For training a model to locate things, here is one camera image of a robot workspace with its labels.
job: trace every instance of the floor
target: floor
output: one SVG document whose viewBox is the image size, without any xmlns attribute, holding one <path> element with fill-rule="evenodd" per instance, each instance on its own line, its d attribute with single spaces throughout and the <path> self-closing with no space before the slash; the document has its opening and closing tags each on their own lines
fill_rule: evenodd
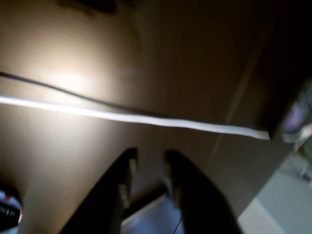
<svg viewBox="0 0 312 234">
<path fill-rule="evenodd" d="M 184 234 L 181 211 L 165 198 L 138 217 L 121 226 L 122 234 Z"/>
<path fill-rule="evenodd" d="M 272 77 L 259 72 L 268 1 L 146 0 L 115 14 L 62 1 L 0 3 L 0 71 L 170 117 L 265 130 Z M 0 78 L 0 94 L 116 111 Z M 187 155 L 237 216 L 289 150 L 279 142 L 0 105 L 0 174 L 19 190 L 19 233 L 58 233 L 126 148 L 133 198 L 160 183 L 163 153 Z"/>
</svg>

